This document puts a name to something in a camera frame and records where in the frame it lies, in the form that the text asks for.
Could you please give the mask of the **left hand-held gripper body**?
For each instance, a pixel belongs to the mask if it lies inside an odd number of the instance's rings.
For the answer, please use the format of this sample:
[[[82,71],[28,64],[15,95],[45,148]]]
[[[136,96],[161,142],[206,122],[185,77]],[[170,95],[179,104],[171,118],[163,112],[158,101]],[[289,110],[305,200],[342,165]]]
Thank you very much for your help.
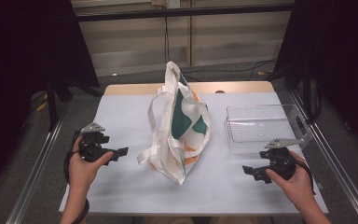
[[[104,127],[96,122],[92,122],[80,130],[79,154],[83,160],[94,162],[106,152],[114,153],[114,149],[102,147],[102,144],[109,142],[109,136],[105,136],[103,131]]]

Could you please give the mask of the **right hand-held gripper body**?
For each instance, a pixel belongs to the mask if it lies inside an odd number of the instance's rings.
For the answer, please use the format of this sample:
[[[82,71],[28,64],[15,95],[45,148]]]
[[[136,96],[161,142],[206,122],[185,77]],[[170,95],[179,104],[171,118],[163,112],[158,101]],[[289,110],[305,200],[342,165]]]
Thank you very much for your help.
[[[296,160],[287,147],[301,142],[301,139],[275,138],[265,145],[267,151],[260,151],[259,155],[262,159],[269,160],[267,169],[288,180],[295,173],[296,165],[303,167],[304,163]]]

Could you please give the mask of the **clear plastic container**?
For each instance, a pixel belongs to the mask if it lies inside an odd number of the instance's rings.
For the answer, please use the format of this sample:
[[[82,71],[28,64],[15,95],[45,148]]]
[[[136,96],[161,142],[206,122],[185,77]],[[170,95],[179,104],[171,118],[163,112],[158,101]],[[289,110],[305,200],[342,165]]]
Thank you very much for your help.
[[[312,138],[296,105],[229,106],[226,127],[232,154],[257,154],[278,147],[300,150]]]

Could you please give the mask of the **white patterned tote bag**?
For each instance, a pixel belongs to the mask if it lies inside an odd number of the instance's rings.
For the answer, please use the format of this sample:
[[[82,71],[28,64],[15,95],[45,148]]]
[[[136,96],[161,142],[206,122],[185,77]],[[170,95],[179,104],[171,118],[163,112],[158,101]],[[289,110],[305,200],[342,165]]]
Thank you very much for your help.
[[[147,110],[152,145],[138,154],[137,161],[147,161],[170,180],[183,184],[211,137],[208,106],[173,62],[166,63],[165,84],[152,99],[159,97],[165,100],[160,120],[152,107]]]

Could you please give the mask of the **person's left hand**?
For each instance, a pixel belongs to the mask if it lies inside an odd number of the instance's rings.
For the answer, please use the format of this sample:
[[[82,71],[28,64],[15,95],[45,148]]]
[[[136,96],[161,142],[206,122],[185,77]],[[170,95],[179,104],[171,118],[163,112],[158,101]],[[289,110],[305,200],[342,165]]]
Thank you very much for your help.
[[[69,160],[69,185],[71,189],[88,188],[95,179],[98,170],[108,163],[113,157],[113,152],[104,153],[100,159],[94,162],[87,162],[81,159],[78,152],[79,143],[82,138],[75,140],[72,148],[72,156]]]

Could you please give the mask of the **person's right hand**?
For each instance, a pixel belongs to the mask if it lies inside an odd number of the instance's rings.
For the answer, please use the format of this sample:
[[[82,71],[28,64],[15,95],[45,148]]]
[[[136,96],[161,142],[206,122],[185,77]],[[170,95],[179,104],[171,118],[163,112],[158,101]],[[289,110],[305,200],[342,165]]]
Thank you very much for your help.
[[[303,213],[307,207],[315,204],[310,176],[301,166],[296,165],[295,173],[288,180],[285,180],[270,169],[266,170],[266,174],[282,189],[286,197],[300,213]]]

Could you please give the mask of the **black metal stand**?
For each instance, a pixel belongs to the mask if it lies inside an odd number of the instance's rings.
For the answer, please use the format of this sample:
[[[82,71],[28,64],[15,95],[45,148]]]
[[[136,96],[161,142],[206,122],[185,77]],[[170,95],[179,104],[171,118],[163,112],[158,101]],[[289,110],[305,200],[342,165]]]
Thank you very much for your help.
[[[100,87],[97,78],[94,78],[92,81],[84,81],[67,76],[49,76],[46,91],[49,112],[48,130],[50,132],[53,131],[59,122],[55,96],[58,96],[62,102],[70,102],[73,99],[73,94],[69,90],[70,87],[81,89],[94,97],[101,97],[103,95],[100,91],[94,90],[94,88]]]
[[[306,112],[306,123],[311,124],[320,115],[322,110],[322,96],[317,85],[312,86],[310,67],[304,65],[304,74],[302,79],[303,88],[303,107]]]

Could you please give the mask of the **black curtain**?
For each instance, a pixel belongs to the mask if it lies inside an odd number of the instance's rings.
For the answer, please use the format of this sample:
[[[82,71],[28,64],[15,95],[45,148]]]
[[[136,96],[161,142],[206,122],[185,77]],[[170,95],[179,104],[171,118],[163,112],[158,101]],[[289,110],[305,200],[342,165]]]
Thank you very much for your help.
[[[358,0],[295,0],[274,72],[312,77],[358,133]]]
[[[0,171],[15,148],[31,97],[71,97],[99,81],[71,0],[0,0]]]

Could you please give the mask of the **black horizontal bar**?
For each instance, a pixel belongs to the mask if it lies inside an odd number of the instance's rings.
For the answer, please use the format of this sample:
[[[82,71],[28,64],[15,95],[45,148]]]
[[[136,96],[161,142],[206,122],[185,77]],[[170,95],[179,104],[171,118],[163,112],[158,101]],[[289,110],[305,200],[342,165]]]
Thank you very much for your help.
[[[87,13],[77,14],[73,17],[75,21],[118,21],[118,20],[137,20],[137,19],[155,19],[172,18],[186,16],[209,16],[224,14],[242,14],[242,13],[268,13],[291,11],[295,4],[273,4],[273,5],[255,5],[255,6],[235,6],[235,7],[192,7],[176,9],[155,9],[127,12],[106,12],[106,13]]]

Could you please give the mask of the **metal floor rail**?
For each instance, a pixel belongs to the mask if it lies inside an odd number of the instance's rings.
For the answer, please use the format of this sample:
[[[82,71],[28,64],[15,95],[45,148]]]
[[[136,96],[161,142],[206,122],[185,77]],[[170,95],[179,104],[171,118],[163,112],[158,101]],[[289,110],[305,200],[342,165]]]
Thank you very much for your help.
[[[52,131],[48,133],[44,145],[41,147],[32,172],[22,188],[21,194],[15,202],[5,224],[21,224],[27,208],[32,200],[39,179],[43,173],[44,167],[48,161],[49,154],[53,149],[56,139],[62,128],[62,122],[67,114],[70,103],[64,103],[60,111],[58,121],[53,126]]]
[[[334,224],[358,224],[358,135],[320,93],[293,92],[313,140],[304,150]]]

